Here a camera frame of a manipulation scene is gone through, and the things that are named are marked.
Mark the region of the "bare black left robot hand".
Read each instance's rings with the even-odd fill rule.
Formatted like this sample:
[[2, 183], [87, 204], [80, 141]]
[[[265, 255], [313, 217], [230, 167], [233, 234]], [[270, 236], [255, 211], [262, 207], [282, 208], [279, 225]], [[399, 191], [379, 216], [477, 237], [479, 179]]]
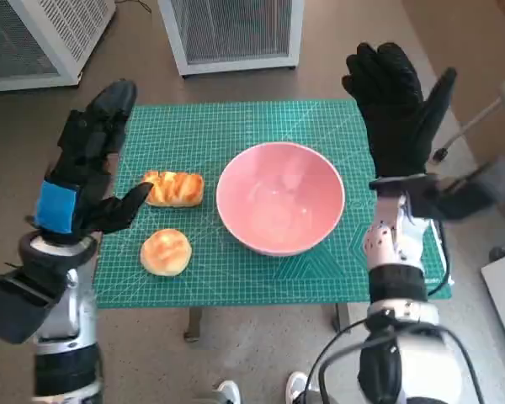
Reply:
[[104, 88], [85, 109], [70, 111], [47, 169], [33, 223], [44, 240], [74, 244], [94, 232], [109, 234], [130, 227], [152, 190], [142, 182], [123, 198], [108, 197], [112, 180], [109, 157], [125, 142], [137, 87], [120, 79]]

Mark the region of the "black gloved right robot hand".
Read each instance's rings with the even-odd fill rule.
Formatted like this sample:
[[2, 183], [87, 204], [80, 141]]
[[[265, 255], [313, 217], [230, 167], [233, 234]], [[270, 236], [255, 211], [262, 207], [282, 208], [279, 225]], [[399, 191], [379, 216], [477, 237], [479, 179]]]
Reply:
[[373, 48], [363, 42], [346, 59], [344, 89], [354, 98], [365, 123], [369, 153], [378, 178], [426, 172], [457, 78], [447, 68], [423, 96], [414, 65], [396, 43]]

